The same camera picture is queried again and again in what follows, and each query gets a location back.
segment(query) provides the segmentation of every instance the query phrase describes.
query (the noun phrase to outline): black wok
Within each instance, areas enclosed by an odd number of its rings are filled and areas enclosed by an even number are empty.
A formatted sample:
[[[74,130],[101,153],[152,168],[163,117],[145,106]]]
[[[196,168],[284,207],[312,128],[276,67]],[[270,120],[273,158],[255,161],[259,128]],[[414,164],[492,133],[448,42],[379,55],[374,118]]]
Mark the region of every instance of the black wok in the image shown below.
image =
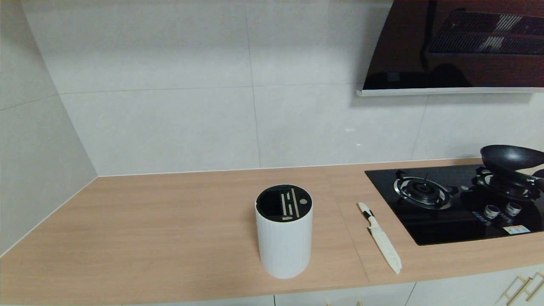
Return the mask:
[[[544,191],[544,152],[513,145],[488,145],[480,150],[485,167],[493,174],[520,187],[533,187]],[[532,175],[518,172],[535,168]]]

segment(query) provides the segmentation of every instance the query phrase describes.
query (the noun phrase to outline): white wall tile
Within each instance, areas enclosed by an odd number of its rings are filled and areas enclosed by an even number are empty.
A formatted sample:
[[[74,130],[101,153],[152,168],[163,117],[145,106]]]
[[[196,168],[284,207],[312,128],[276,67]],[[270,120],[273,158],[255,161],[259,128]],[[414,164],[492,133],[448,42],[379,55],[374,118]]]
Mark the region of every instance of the white wall tile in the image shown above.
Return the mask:
[[[96,172],[58,95],[1,111],[0,152],[2,254]]]
[[[480,156],[480,148],[489,144],[544,149],[543,96],[431,96],[412,158]]]
[[[0,110],[57,93],[19,1],[1,1]]]
[[[62,93],[251,86],[244,3],[27,1]]]
[[[254,85],[364,82],[391,3],[248,3]]]
[[[261,166],[409,160],[427,98],[361,98],[354,85],[255,88]]]
[[[99,175],[258,168],[251,88],[65,94]]]

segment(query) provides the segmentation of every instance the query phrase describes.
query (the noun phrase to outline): white knife block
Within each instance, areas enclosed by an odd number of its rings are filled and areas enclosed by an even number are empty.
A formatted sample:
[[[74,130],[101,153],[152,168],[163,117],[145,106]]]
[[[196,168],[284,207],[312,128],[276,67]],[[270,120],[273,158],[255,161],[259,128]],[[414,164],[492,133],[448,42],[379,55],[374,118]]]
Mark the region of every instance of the white knife block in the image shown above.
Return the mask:
[[[278,189],[283,190],[281,193],[284,195],[284,210]],[[285,191],[289,191],[289,199],[285,196]],[[259,203],[259,200],[263,199],[263,194],[267,192],[273,192],[274,196],[269,196],[266,201]],[[294,209],[294,197],[298,211]],[[260,209],[264,205],[263,202],[267,202],[266,205],[269,206],[267,211]],[[313,203],[310,195],[293,185],[273,186],[263,191],[257,198],[255,214],[259,253],[264,269],[273,277],[280,279],[293,278],[302,273],[310,262],[312,250]]]

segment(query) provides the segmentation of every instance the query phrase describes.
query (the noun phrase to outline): white cabinet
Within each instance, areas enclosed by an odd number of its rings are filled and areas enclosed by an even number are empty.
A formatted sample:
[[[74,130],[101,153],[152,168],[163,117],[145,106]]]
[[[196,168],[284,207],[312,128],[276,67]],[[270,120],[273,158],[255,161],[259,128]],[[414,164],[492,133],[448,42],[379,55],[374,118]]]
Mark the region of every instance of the white cabinet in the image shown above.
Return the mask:
[[[161,303],[132,306],[274,306],[274,296],[256,296],[230,299],[215,299],[213,301],[197,301],[182,303]]]
[[[276,306],[405,306],[414,283],[276,295]]]
[[[544,265],[521,268],[517,270],[519,278],[515,279],[508,288],[507,294],[513,297],[517,291],[520,294],[510,303],[510,306],[543,306],[544,305]],[[499,305],[506,305],[508,299],[502,297]]]
[[[438,280],[418,281],[406,306],[506,306],[508,299],[503,293],[513,297],[523,285],[523,279],[534,277],[528,281],[527,292],[535,290],[542,280],[537,274],[543,266],[532,266],[492,273],[476,274]],[[510,306],[542,306],[544,290],[535,294],[530,302],[528,294],[521,292]]]

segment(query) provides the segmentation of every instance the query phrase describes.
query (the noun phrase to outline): black glass cooktop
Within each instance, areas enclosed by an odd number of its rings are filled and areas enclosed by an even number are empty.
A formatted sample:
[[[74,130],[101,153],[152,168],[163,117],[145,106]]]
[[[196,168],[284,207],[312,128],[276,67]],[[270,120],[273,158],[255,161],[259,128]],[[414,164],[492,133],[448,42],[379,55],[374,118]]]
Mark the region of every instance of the black glass cooktop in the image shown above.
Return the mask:
[[[365,173],[420,246],[544,230],[542,192],[493,178],[483,165]]]

